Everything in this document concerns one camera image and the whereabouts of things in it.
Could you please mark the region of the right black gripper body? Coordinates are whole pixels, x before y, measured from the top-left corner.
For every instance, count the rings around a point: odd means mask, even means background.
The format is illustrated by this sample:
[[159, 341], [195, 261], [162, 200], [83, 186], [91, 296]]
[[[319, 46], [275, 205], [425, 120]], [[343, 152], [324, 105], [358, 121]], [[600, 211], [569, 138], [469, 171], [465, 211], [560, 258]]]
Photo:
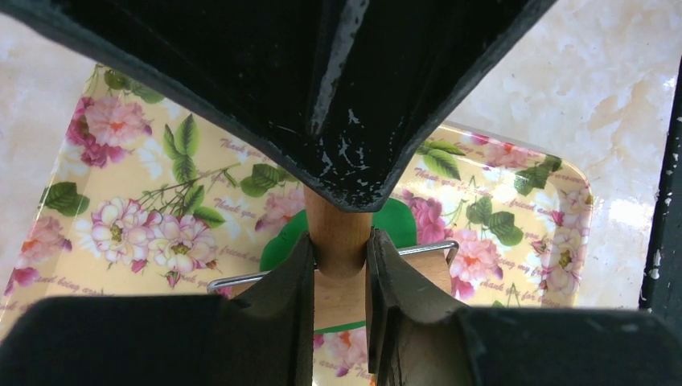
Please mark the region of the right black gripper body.
[[338, 209], [372, 212], [550, 6], [4, 1], [1, 11], [237, 136]]

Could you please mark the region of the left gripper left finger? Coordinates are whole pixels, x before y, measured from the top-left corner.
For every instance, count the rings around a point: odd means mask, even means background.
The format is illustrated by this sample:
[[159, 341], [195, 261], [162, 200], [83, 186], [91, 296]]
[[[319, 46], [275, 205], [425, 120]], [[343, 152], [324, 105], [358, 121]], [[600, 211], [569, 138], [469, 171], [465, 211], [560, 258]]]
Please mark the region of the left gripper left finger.
[[4, 385], [308, 385], [314, 254], [288, 258], [235, 298], [44, 298], [1, 345]]

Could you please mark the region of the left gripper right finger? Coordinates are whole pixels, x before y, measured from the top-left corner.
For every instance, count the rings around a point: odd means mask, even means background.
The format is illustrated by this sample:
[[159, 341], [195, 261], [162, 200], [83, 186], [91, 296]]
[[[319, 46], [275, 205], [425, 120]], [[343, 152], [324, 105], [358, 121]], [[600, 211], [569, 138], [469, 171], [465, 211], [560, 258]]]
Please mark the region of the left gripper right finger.
[[681, 342], [636, 310], [470, 307], [367, 243], [368, 370], [379, 385], [678, 385]]

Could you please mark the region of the green dough disc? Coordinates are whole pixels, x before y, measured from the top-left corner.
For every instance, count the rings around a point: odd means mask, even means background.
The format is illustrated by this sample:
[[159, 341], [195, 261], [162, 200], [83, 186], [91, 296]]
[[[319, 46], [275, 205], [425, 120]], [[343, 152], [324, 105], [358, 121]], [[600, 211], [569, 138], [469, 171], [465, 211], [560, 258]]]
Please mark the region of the green dough disc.
[[[263, 248], [260, 271], [268, 271], [280, 265], [290, 254], [302, 232], [308, 230], [308, 220], [304, 209], [291, 216], [284, 216], [284, 226], [280, 232]], [[384, 229], [397, 248], [417, 245], [417, 225], [413, 213], [407, 205], [396, 199], [373, 214], [372, 225]]]

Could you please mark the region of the wooden double-ended roller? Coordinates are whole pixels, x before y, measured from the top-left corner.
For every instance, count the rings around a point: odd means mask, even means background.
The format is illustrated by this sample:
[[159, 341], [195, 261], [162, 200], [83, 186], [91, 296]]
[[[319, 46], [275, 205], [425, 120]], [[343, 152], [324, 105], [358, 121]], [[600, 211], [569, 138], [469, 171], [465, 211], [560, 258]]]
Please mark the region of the wooden double-ended roller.
[[359, 321], [388, 336], [456, 329], [458, 303], [433, 280], [448, 274], [455, 241], [400, 250], [371, 213], [340, 211], [311, 191], [305, 200], [308, 228], [290, 255], [237, 297], [220, 298], [213, 325], [286, 336]]

